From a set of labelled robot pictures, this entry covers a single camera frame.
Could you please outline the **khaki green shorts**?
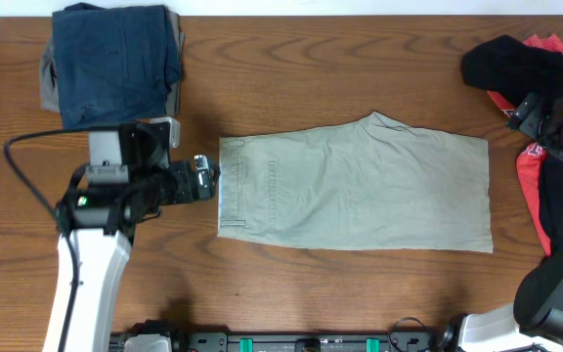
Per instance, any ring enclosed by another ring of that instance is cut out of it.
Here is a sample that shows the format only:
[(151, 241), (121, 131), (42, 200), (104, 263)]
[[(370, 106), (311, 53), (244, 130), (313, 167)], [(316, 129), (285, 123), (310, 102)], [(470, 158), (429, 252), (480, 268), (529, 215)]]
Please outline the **khaki green shorts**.
[(485, 140), (374, 112), (220, 142), (218, 234), (306, 249), (493, 250)]

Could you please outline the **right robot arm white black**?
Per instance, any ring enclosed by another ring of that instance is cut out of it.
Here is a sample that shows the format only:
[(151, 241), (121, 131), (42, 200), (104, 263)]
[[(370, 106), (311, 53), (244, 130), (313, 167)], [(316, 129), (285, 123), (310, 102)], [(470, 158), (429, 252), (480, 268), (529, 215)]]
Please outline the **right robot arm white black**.
[[(563, 161), (563, 94), (529, 94), (508, 126)], [(512, 303), (466, 315), (444, 337), (451, 351), (563, 351), (563, 245), (523, 279)]]

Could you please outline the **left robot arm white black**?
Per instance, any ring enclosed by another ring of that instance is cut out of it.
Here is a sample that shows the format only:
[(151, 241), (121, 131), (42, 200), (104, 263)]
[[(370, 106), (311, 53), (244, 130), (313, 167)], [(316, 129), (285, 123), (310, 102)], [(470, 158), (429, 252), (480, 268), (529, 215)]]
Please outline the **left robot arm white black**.
[(55, 210), (59, 271), (44, 350), (108, 350), (137, 225), (165, 205), (214, 198), (217, 164), (203, 154), (171, 160), (179, 131), (169, 117), (87, 129), (90, 160), (74, 171)]

